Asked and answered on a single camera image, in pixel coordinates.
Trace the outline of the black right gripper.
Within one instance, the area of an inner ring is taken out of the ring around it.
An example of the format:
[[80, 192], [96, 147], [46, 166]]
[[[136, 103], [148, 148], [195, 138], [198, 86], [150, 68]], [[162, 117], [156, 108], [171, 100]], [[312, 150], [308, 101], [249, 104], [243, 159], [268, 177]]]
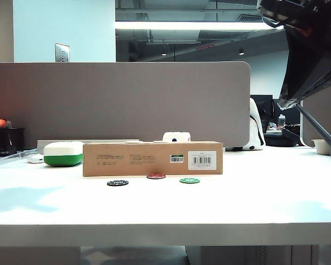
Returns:
[[258, 1], [263, 22], [286, 29], [289, 56], [279, 96], [280, 109], [331, 86], [331, 1]]

